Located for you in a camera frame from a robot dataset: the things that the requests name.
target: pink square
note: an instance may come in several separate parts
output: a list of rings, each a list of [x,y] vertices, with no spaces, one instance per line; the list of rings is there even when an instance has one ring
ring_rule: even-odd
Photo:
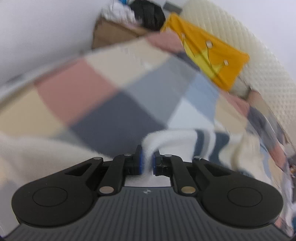
[[[118,89],[82,58],[36,83],[45,105],[72,124],[114,96]]]

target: bed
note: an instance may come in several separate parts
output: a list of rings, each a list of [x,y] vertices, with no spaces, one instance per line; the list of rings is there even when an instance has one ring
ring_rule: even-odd
[[[212,16],[210,8],[215,17],[231,19],[203,0],[189,1],[182,16],[200,23],[189,9]],[[227,34],[220,37],[228,40]],[[255,43],[258,53],[260,43]],[[163,32],[90,52],[6,96],[0,103],[0,192],[9,190],[0,195],[6,207],[0,209],[0,217],[3,212],[6,217],[6,223],[0,220],[3,233],[17,224],[10,198],[19,186],[93,156],[107,161],[132,153],[142,144],[144,175],[126,185],[169,185],[166,178],[151,178],[156,149],[184,161],[201,156],[274,186],[284,199],[275,225],[291,236],[292,181],[283,150],[286,138],[293,143],[285,128],[291,116],[279,113],[277,88],[270,88],[272,94],[263,88],[262,75],[254,70],[262,65],[253,64],[258,58],[249,54],[251,61],[231,90],[234,95],[208,79],[176,34]],[[284,71],[280,65],[276,70]],[[255,91],[246,101],[237,97],[246,96],[249,86]]]

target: metal pin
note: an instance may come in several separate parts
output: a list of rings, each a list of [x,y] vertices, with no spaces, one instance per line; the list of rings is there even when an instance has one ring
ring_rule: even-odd
[[[110,186],[103,186],[99,189],[99,191],[103,194],[110,194],[114,192],[114,188]]]
[[[186,194],[192,194],[194,193],[196,190],[194,187],[191,187],[191,186],[185,186],[185,187],[182,187],[181,188],[181,192],[182,193],[186,193]]]

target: ridged gray panel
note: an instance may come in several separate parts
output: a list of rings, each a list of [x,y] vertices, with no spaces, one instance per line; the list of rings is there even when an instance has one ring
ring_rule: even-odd
[[[101,197],[86,216],[72,224],[41,229],[21,224],[7,241],[286,241],[275,226],[246,230],[209,217],[191,197],[172,187],[123,187]]]

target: cream padded wall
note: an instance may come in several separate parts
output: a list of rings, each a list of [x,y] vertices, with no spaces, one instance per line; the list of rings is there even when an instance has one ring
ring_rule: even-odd
[[[189,0],[180,16],[222,41],[246,52],[250,61],[235,83],[241,95],[247,87],[257,90],[269,105],[280,125],[296,146],[296,83],[271,53],[245,26],[208,0]]]

